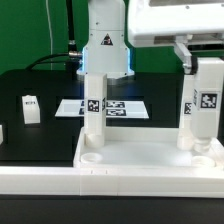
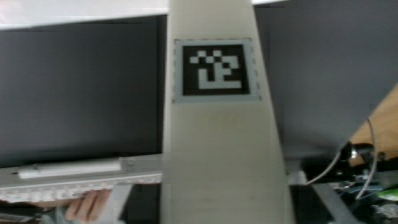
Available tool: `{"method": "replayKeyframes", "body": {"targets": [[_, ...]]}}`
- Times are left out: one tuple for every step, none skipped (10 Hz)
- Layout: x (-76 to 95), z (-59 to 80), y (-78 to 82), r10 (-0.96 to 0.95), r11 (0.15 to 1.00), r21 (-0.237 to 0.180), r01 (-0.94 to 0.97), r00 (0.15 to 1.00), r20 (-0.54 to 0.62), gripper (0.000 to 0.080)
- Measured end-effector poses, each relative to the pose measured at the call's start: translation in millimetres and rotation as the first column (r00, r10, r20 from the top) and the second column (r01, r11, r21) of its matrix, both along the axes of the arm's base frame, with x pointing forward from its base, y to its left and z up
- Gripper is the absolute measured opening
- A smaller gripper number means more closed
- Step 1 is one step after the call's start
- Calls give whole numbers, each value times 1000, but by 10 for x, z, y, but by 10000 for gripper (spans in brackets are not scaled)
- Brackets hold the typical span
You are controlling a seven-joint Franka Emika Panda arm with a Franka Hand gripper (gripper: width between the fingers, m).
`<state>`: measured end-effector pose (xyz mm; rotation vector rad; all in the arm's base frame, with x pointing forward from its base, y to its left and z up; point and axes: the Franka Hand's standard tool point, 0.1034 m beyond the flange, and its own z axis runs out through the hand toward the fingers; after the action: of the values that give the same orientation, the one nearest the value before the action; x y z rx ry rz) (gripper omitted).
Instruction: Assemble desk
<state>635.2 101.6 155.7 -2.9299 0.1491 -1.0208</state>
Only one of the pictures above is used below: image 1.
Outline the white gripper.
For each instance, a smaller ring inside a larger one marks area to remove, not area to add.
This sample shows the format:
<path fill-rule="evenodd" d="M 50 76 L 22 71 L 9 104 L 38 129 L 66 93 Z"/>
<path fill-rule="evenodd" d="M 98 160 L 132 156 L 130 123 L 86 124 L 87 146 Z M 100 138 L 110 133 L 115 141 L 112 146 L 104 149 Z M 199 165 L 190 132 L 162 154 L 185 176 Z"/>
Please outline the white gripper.
<path fill-rule="evenodd" d="M 172 46 L 182 37 L 190 45 L 224 42 L 224 0 L 130 0 L 128 41 L 136 47 Z M 184 43 L 174 52 L 186 75 L 198 70 L 198 58 Z"/>

